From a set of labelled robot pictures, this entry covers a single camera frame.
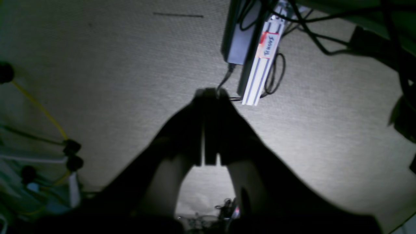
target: black cable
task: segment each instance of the black cable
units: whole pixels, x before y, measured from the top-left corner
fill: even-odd
[[[233,64],[233,63],[228,64],[228,71],[225,74],[221,83],[217,86],[217,94],[219,94],[220,88],[228,81],[228,79],[230,78],[231,74],[233,73],[235,67],[236,67],[236,64]]]
[[[237,23],[239,24],[240,30],[243,32],[251,28],[259,20],[259,18],[257,18],[253,22],[251,22],[249,25],[247,25],[247,27],[243,27],[244,19],[249,13],[249,11],[253,8],[255,2],[256,0],[247,0],[241,10],[240,16],[238,17]]]
[[[343,49],[343,50],[336,50],[336,51],[328,51],[318,40],[318,38],[311,32],[309,27],[306,25],[305,21],[302,18],[302,15],[299,12],[299,9],[297,8],[295,0],[289,0],[289,3],[292,5],[293,11],[296,15],[296,17],[299,19],[299,24],[303,27],[303,29],[306,31],[306,33],[309,35],[309,37],[312,39],[312,41],[315,43],[315,45],[328,56],[333,55],[339,55],[339,54],[349,54],[349,55],[357,55],[357,53],[351,49]]]
[[[29,139],[33,139],[33,140],[37,140],[37,141],[42,141],[42,142],[46,142],[46,143],[49,143],[49,144],[65,145],[64,142],[56,142],[56,141],[52,141],[52,140],[45,139],[45,138],[42,138],[42,137],[37,137],[37,136],[34,136],[32,134],[29,134],[29,133],[22,132],[20,130],[11,128],[9,126],[0,125],[0,127],[3,128],[6,131],[9,131],[9,132],[14,133],[16,135],[19,135],[19,136],[22,136],[22,137],[26,137],[26,138],[29,138]]]
[[[277,59],[278,59],[279,56],[282,58],[282,72],[280,74],[280,77],[279,77],[279,80],[277,81],[276,86],[274,88],[272,88],[273,85],[274,85],[275,79],[276,79],[276,65],[277,65]],[[275,55],[275,58],[274,58],[274,61],[273,61],[272,69],[273,69],[272,74],[270,75],[270,73],[269,73],[269,76],[266,78],[264,93],[262,93],[260,95],[260,98],[264,98],[268,95],[274,94],[277,91],[277,89],[279,88],[280,83],[282,82],[283,77],[285,75],[286,58],[282,53],[279,53],[278,50],[276,51],[276,55]],[[232,101],[232,102],[240,102],[241,100],[242,100],[241,97],[230,97],[230,101]]]
[[[397,62],[397,71],[399,73],[399,81],[401,90],[403,92],[403,98],[407,105],[414,112],[416,112],[416,94],[412,94],[411,92],[409,79],[407,78],[410,74],[407,72],[408,69],[404,68],[404,65],[406,63],[404,62],[403,49],[401,48],[399,35],[397,34],[396,26],[394,25],[393,18],[391,15],[391,3],[389,2],[389,0],[380,0],[380,2],[381,7],[383,9],[383,18],[386,24],[387,32],[394,46],[394,53]]]
[[[277,81],[276,86],[274,87],[274,89],[272,89],[273,83],[274,83],[274,80],[275,80],[275,74],[276,74],[277,58],[279,56],[282,58],[282,72],[280,73],[280,77],[279,77],[279,80]],[[274,62],[273,62],[273,74],[272,74],[272,78],[271,78],[271,81],[270,81],[270,84],[269,85],[267,85],[267,80],[268,79],[266,80],[266,84],[265,84],[264,91],[265,91],[265,93],[267,95],[272,95],[272,94],[274,94],[277,91],[277,89],[279,88],[280,83],[282,82],[282,79],[283,79],[283,77],[285,75],[285,71],[286,71],[286,58],[285,58],[285,56],[282,53],[278,53],[277,56],[276,56],[276,58],[275,58],[275,60],[274,60]]]
[[[306,15],[305,17],[303,17],[303,19],[307,19],[313,12],[313,9],[311,9]],[[291,22],[288,26],[287,29],[283,32],[282,34],[282,38],[287,36],[289,33],[295,31],[296,29],[298,29],[300,27],[300,24],[296,24],[295,26],[293,26],[292,28],[290,28],[290,26],[292,26],[293,22]]]
[[[298,30],[301,31],[301,32],[307,33],[305,29],[298,28]],[[333,38],[333,37],[328,37],[328,36],[325,36],[325,35],[321,35],[321,34],[318,34],[318,33],[315,33],[315,32],[311,32],[311,33],[315,37],[322,38],[322,39],[329,40],[329,41],[333,41],[333,42],[339,43],[341,45],[349,46],[349,43],[346,42],[346,41],[343,41],[343,40],[340,40],[340,39],[337,39],[337,38]]]

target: sticker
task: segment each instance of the sticker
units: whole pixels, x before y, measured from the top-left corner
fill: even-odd
[[[280,35],[278,33],[264,32],[257,48],[256,57],[270,59],[276,50]]]

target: floor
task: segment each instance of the floor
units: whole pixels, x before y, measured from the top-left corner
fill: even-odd
[[[221,81],[227,12],[228,1],[220,0],[4,0],[0,60],[82,143],[80,180],[84,189],[101,189],[197,88]],[[311,28],[348,40],[354,25],[331,20]],[[326,57],[301,32],[287,36],[280,51],[287,71],[278,92],[257,107],[235,106],[313,190],[343,209],[375,215],[390,232],[416,211],[416,176],[408,169],[416,146],[388,126],[401,96],[397,74],[370,58]],[[240,72],[225,85],[233,95]],[[0,99],[2,124],[60,139],[13,86],[0,86]],[[11,147],[59,151],[0,134]],[[226,168],[194,168],[177,213],[210,214],[233,194]]]

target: black object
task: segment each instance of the black object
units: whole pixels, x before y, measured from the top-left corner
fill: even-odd
[[[365,30],[359,26],[355,27],[354,33],[349,41],[349,47],[355,50],[373,51],[378,55],[375,57],[378,61],[396,71],[398,70],[393,43],[372,31]],[[416,64],[416,57],[403,49],[402,56],[404,67],[413,68]],[[416,82],[416,76],[409,76],[409,79]]]
[[[413,158],[412,164],[410,164],[410,170],[416,174],[416,154],[415,157]]]
[[[36,170],[32,166],[24,166],[21,171],[22,184],[32,183],[36,178]]]
[[[12,66],[7,62],[0,62],[0,84],[12,81],[14,76]]]
[[[261,18],[261,7],[262,4],[258,0],[231,0],[221,47],[226,62],[244,64],[255,27],[242,30],[240,26],[251,25]]]
[[[411,86],[412,93],[416,93],[416,85]],[[416,112],[401,97],[391,112],[389,124],[406,139],[416,144]]]
[[[64,154],[67,156],[73,156],[81,149],[81,144],[71,139],[66,140],[65,144]]]
[[[72,155],[68,157],[68,161],[67,161],[68,170],[72,172],[76,172],[77,170],[81,169],[83,165],[84,165],[84,161],[79,156]]]
[[[231,223],[231,233],[380,233],[373,217],[340,210],[305,186],[262,143],[225,90],[217,96],[215,88],[198,90],[102,192],[70,213],[41,220],[36,232],[65,227],[61,232],[171,228],[170,233],[182,233],[172,217],[183,179],[201,164],[202,139],[206,162],[219,153],[234,185],[241,219]]]

